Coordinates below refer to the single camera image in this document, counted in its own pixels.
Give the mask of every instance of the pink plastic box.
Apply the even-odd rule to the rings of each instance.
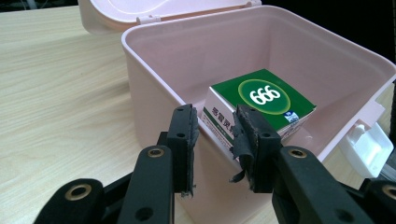
[[[99,17],[100,26],[115,20]],[[385,58],[277,7],[139,25],[121,41],[143,147],[168,128],[175,107],[193,103],[201,116],[209,86],[266,68],[317,105],[284,144],[310,149],[322,161],[355,123],[375,124],[384,111],[375,99],[396,78]],[[197,223],[241,223],[271,195],[253,194],[247,181],[230,184],[240,167],[199,123],[197,188],[193,199],[180,201]]]

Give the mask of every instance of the table surface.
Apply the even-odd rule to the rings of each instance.
[[[132,172],[142,147],[121,34],[90,35],[78,7],[1,13],[0,31],[0,223],[32,223],[65,183]],[[387,133],[391,97],[378,98]],[[338,147],[323,163],[349,186],[363,180]],[[193,223],[178,203],[175,217]],[[277,223],[272,205],[245,223]]]

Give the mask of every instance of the metal screw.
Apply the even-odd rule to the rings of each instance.
[[[290,149],[289,150],[289,154],[292,157],[295,157],[295,158],[298,158],[298,159],[303,159],[303,158],[306,157],[306,153],[304,151],[301,151],[300,149],[296,149],[296,148]]]
[[[91,193],[92,187],[89,184],[80,184],[71,187],[64,197],[68,201],[77,201],[87,197]]]
[[[148,156],[151,158],[158,158],[163,156],[163,154],[165,154],[165,151],[161,148],[153,148],[148,151]]]

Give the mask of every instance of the cardboard box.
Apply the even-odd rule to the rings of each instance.
[[[206,96],[202,120],[227,148],[233,145],[233,112],[237,105],[261,111],[282,139],[295,133],[316,107],[265,69],[213,85]]]

